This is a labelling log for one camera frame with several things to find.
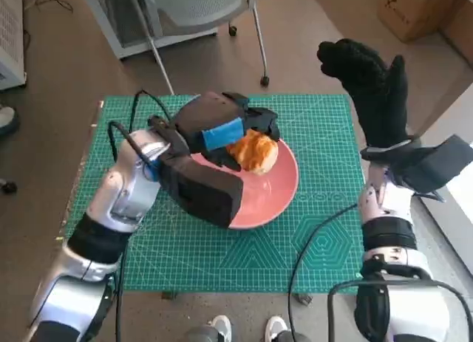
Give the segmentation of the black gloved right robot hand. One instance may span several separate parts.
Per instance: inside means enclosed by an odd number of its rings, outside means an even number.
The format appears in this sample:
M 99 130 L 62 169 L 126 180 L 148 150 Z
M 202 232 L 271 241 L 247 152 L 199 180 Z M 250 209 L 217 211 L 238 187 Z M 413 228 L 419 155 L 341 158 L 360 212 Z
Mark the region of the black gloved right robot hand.
M 374 49 L 343 38 L 321 42 L 317 57 L 322 73 L 339 80 L 351 97 L 369 147 L 389 148 L 409 139 L 408 82 L 402 55 L 388 65 Z

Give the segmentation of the bare left robot hand blue tape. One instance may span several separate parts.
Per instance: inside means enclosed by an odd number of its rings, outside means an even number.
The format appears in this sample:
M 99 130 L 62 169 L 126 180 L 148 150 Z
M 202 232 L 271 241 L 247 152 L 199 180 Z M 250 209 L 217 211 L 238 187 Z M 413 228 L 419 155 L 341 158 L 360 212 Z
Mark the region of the bare left robot hand blue tape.
M 280 137 L 278 114 L 249 103 L 249 98 L 237 92 L 206 92 L 184 105 L 170 125 L 192 154 L 200 153 L 219 167 L 240 171 L 240 164 L 227 152 L 227 146 L 241 140 L 250 129 L 275 141 Z

